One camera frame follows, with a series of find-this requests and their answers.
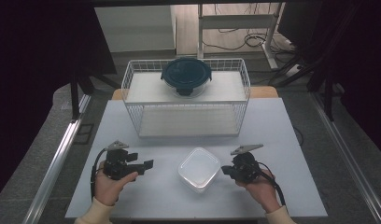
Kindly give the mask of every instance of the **white wall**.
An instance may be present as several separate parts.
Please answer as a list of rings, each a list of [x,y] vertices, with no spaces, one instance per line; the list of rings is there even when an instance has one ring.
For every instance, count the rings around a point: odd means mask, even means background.
[[[97,7],[95,12],[111,52],[175,48],[170,6]]]

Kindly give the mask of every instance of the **white table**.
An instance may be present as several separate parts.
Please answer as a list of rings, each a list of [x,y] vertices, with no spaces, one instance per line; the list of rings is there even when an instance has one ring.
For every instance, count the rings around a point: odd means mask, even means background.
[[[198,194],[181,182],[180,162],[195,148],[204,147],[221,165],[232,165],[230,151],[240,145],[264,144],[252,153],[269,166],[283,190],[292,217],[325,217],[301,148],[281,98],[249,100],[238,137],[147,138],[134,130],[123,101],[109,101],[89,158],[65,217],[82,216],[91,204],[90,173],[98,152],[115,140],[138,152],[138,161],[154,160],[154,167],[125,187],[112,217],[141,219],[245,219],[264,217],[264,211],[244,189],[219,171]]]

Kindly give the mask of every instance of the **white wire basket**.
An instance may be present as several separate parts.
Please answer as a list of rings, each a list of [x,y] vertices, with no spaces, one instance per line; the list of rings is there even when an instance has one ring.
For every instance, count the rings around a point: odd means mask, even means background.
[[[138,135],[237,136],[249,99],[243,59],[202,59],[211,68],[212,80],[193,98],[173,94],[161,80],[171,61],[129,61],[121,94]]]

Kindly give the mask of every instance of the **hand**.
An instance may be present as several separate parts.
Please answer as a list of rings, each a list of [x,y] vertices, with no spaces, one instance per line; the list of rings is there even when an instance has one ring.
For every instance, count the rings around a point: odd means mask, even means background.
[[[113,180],[103,173],[103,167],[104,162],[102,161],[95,177],[95,199],[106,206],[113,206],[123,187],[135,180],[138,172],[133,172],[120,180]]]
[[[274,176],[267,170],[262,170],[271,178]],[[236,184],[245,188],[251,194],[251,196],[262,205],[262,208],[266,213],[272,213],[280,208],[280,204],[275,196],[275,188],[272,184],[263,176],[258,176],[253,182],[246,184],[236,181]]]

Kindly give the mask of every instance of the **beige sleeve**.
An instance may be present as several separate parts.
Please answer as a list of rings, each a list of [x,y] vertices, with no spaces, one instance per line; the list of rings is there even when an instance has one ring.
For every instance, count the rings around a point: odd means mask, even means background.
[[[294,224],[295,222],[290,218],[287,212],[287,207],[282,206],[273,213],[266,214],[269,224]]]
[[[113,209],[114,206],[106,206],[93,198],[88,212],[83,217],[77,218],[75,224],[112,224],[109,216]]]

